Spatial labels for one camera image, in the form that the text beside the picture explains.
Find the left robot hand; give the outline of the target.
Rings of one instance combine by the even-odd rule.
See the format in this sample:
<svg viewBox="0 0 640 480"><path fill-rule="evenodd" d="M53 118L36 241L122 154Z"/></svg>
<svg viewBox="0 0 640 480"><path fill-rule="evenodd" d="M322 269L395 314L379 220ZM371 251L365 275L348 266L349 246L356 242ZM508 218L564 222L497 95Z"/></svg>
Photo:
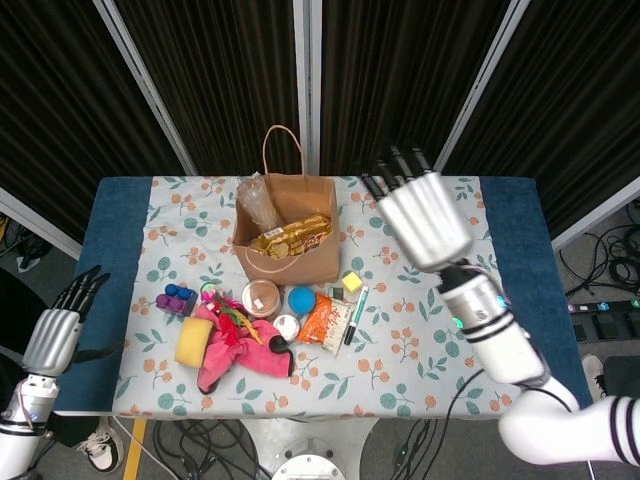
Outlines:
<svg viewBox="0 0 640 480"><path fill-rule="evenodd" d="M98 360L120 350L123 341L99 349L79 350L78 340L94 297L109 278L100 265L77 276L39 316L22 358L29 375L57 378L74 363Z"/></svg>

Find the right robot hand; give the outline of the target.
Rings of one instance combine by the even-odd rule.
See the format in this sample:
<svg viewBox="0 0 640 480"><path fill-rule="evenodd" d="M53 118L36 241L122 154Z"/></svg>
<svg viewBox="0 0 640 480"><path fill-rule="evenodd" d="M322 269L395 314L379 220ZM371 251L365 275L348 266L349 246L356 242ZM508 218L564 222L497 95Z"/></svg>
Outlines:
<svg viewBox="0 0 640 480"><path fill-rule="evenodd" d="M360 180L416 269L433 273L461 263L474 240L441 174L421 149L388 146L374 173Z"/></svg>

